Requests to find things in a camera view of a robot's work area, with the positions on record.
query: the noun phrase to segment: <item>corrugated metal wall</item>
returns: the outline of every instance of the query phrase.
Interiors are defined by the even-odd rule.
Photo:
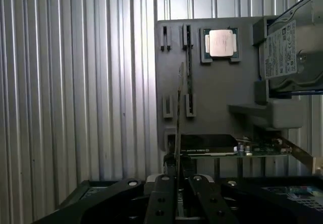
[[[0,0],[0,222],[51,213],[82,180],[162,171],[156,20],[277,15],[296,1]],[[314,120],[290,136],[314,140]]]

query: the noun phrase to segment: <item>hard drive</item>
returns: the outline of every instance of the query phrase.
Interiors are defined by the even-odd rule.
[[[274,20],[259,61],[272,95],[322,91],[323,0],[302,0]]]

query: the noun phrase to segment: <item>capacitor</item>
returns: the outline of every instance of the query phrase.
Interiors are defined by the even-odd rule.
[[[244,151],[244,145],[243,144],[240,144],[239,145],[239,152],[243,152]]]
[[[250,146],[247,145],[244,151],[245,151],[245,153],[249,153],[250,152]]]

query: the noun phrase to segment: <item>sticker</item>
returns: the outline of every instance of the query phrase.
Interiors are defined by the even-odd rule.
[[[297,73],[296,21],[292,21],[267,37],[264,43],[265,78]]]

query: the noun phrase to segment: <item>screw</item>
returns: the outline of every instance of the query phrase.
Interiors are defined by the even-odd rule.
[[[130,185],[130,186],[135,186],[135,185],[137,185],[137,181],[130,181],[129,183],[128,183],[128,185]]]
[[[137,216],[137,215],[129,217],[130,220],[135,220],[135,219],[138,219],[138,218],[139,218],[139,216]]]
[[[162,179],[162,180],[169,180],[169,179],[170,179],[170,177],[168,177],[168,176],[163,176],[161,179]]]
[[[164,212],[162,210],[158,210],[158,211],[156,211],[156,215],[162,216],[162,215],[164,215]]]
[[[219,211],[217,212],[217,215],[218,215],[218,216],[220,216],[220,217],[223,217],[223,216],[224,216],[224,212],[223,212],[223,211],[221,211],[221,210],[219,210]]]
[[[196,175],[196,176],[194,176],[194,179],[195,179],[196,181],[200,181],[202,178],[201,178],[201,176]]]
[[[230,181],[228,181],[228,184],[231,186],[236,186],[237,182],[230,180]]]

